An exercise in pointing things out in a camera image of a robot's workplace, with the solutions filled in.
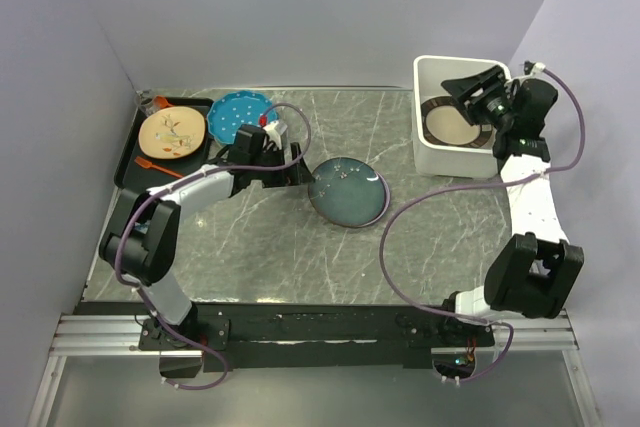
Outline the dark blue floral plate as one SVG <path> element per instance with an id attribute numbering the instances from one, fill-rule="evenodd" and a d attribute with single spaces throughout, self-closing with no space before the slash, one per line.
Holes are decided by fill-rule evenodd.
<path id="1" fill-rule="evenodd" d="M 376 223 L 391 201 L 384 177 L 363 161 L 334 157 L 312 173 L 308 197 L 314 210 L 332 224 L 364 228 Z"/>

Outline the brown rimmed beige plate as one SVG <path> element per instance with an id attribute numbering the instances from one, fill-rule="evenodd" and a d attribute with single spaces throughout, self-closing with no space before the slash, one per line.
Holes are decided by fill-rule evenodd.
<path id="1" fill-rule="evenodd" d="M 429 98 L 420 105 L 423 138 L 434 145 L 480 149 L 490 143 L 490 125 L 470 125 L 450 96 Z"/>

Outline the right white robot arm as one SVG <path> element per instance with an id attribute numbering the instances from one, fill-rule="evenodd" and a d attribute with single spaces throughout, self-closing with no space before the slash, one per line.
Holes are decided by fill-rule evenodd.
<path id="1" fill-rule="evenodd" d="M 560 225 L 551 192 L 556 169 L 542 133 L 562 84 L 554 74 L 537 78 L 545 70 L 528 62 L 524 76 L 510 80 L 494 66 L 441 83 L 469 124 L 488 124 L 495 131 L 492 153 L 512 228 L 483 285 L 454 294 L 455 311 L 438 320 L 439 337 L 449 345 L 472 334 L 472 321 L 495 319 L 501 312 L 555 318 L 584 264 L 583 249 L 569 242 Z"/>

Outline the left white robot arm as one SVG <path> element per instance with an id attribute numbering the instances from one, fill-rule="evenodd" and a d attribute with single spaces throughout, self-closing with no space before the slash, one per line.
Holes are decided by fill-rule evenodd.
<path id="1" fill-rule="evenodd" d="M 244 125 L 234 142 L 199 169 L 144 192 L 122 191 L 99 244 L 99 257 L 164 320 L 163 337 L 184 349 L 198 337 L 197 307 L 171 269 L 182 221 L 259 181 L 264 188 L 314 181 L 304 155 L 311 140 L 285 144 L 271 127 Z M 285 149 L 290 149 L 287 160 Z"/>

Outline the blue polka dot plate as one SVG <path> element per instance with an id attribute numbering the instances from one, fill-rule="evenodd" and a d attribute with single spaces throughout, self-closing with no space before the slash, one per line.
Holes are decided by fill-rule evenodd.
<path id="1" fill-rule="evenodd" d="M 228 93 L 216 100 L 207 114 L 209 135 L 219 145 L 230 145 L 244 124 L 260 127 L 261 116 L 272 105 L 269 98 L 258 92 Z"/>

